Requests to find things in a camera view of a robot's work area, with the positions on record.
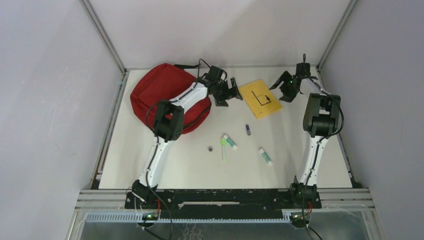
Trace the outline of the yellow notebook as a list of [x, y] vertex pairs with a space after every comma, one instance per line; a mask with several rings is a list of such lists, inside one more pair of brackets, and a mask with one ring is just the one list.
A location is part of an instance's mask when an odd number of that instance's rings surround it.
[[262, 79], [244, 84], [238, 89], [256, 119], [265, 118], [283, 108]]

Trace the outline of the red student backpack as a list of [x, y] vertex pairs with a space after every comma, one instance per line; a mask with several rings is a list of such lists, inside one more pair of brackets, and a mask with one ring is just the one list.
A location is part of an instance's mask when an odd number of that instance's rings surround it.
[[[163, 63], [154, 67], [140, 79], [130, 95], [134, 114], [152, 129], [157, 112], [154, 104], [177, 97], [194, 82], [194, 75], [172, 64]], [[210, 114], [211, 107], [212, 102], [206, 97], [187, 110], [182, 134], [196, 130]]]

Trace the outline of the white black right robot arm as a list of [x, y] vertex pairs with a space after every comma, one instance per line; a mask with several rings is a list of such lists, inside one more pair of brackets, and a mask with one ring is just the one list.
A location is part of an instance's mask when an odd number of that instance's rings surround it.
[[302, 208], [308, 201], [317, 198], [317, 175], [321, 158], [329, 139], [341, 132], [344, 115], [341, 97], [328, 93], [311, 74], [311, 65], [306, 61], [296, 64], [295, 73], [284, 71], [270, 90], [279, 89], [280, 101], [291, 103], [297, 96], [308, 98], [302, 121], [306, 133], [303, 163], [289, 188], [289, 203]]

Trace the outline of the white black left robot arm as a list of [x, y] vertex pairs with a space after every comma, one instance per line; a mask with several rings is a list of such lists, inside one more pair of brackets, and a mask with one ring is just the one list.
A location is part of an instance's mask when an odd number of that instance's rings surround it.
[[204, 122], [213, 104], [209, 96], [217, 107], [228, 107], [228, 100], [243, 98], [236, 79], [228, 79], [222, 68], [212, 65], [197, 77], [187, 72], [199, 67], [160, 64], [142, 77], [130, 94], [133, 113], [153, 133], [149, 159], [132, 185], [132, 194], [145, 209], [158, 199], [155, 190], [171, 144]]

